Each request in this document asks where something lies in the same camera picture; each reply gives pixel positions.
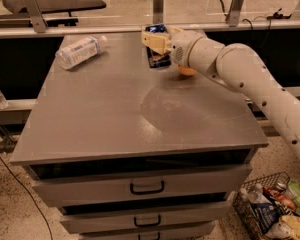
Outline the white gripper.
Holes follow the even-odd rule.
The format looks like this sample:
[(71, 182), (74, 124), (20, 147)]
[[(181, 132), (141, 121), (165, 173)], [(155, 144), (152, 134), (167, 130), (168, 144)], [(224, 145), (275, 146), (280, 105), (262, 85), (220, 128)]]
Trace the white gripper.
[(195, 43), (203, 37), (200, 32), (167, 26), (167, 33), (142, 32), (141, 41), (154, 52), (163, 55), (171, 50), (171, 60), (179, 66), (189, 66), (189, 54)]

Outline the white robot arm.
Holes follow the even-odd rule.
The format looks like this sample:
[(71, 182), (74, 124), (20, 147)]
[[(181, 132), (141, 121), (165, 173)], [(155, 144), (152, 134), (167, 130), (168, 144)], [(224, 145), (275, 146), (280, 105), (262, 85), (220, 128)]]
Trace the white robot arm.
[(300, 161), (300, 100), (275, 80), (252, 48), (171, 26), (164, 33), (144, 31), (141, 41), (158, 54), (168, 53), (175, 64), (250, 98)]

